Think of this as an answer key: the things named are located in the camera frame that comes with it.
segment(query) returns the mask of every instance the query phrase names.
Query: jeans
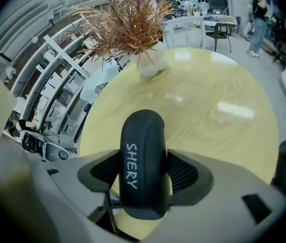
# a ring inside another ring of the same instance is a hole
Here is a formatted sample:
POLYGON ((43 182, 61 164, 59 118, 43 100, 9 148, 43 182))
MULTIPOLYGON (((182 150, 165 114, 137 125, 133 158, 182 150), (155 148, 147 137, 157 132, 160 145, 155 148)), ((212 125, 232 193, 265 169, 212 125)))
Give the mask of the jeans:
POLYGON ((246 27, 244 28, 243 36, 244 37, 248 36, 249 32, 252 31, 253 28, 254 28, 254 23, 253 22, 248 22, 246 24, 246 27))
POLYGON ((254 25, 255 34, 253 36, 252 41, 250 42, 249 50, 258 53, 265 36, 266 22, 262 19, 257 18, 254 21, 254 25))

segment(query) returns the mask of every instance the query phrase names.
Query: wood grain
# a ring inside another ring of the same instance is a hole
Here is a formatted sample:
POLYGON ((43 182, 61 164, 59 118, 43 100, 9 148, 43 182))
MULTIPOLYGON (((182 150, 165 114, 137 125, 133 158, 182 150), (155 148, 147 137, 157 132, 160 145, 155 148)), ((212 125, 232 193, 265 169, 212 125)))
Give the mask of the wood grain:
MULTIPOLYGON (((127 117, 151 109, 165 122, 167 148, 243 166, 270 183, 278 131, 260 85, 235 61, 216 52, 175 49, 166 55, 170 67, 151 80, 142 79, 131 64, 104 88, 87 116, 80 155, 118 149, 127 117)), ((118 179, 113 190, 119 192, 118 179)), ((141 234, 147 235, 156 223, 144 222, 141 234)))

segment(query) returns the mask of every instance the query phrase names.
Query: black mesh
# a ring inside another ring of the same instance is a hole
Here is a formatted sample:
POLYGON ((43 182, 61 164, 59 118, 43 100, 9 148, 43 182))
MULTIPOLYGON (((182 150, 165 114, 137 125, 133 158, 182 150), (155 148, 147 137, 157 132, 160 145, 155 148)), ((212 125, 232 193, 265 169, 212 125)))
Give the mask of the black mesh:
POLYGON ((110 186, 114 183, 114 180, 119 172, 119 158, 115 154, 100 164, 94 166, 91 169, 91 175, 96 179, 99 179, 110 186))
POLYGON ((168 174, 172 181, 173 193, 177 193, 197 181, 198 171, 190 164, 177 157, 169 157, 168 164, 168 174))

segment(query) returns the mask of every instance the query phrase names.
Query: black top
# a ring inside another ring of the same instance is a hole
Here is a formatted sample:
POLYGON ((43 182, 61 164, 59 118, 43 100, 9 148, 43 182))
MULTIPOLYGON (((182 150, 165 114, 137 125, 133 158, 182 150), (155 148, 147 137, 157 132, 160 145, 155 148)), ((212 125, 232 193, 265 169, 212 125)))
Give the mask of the black top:
POLYGON ((253 0, 253 13, 255 19, 260 18, 265 21, 265 14, 267 12, 267 7, 261 8, 258 6, 259 0, 253 0))

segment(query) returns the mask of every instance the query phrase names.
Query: white desk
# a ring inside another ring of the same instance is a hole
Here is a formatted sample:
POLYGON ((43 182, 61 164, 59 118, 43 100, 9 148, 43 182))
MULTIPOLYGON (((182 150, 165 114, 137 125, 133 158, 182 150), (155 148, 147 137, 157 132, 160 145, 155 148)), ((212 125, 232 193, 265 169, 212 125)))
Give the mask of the white desk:
MULTIPOLYGON (((176 19, 172 20, 167 20, 161 23, 161 25, 164 27, 165 31, 169 32, 169 35, 171 35, 171 38, 174 37, 174 27, 177 27, 179 25, 185 25, 186 23, 194 23, 195 21, 200 21, 200 26, 202 30, 202 44, 203 44, 203 49, 205 49, 205 26, 204 26, 204 17, 203 16, 181 16, 176 19)), ((165 38, 164 39, 167 45, 167 48, 169 49, 169 43, 168 40, 165 38)))

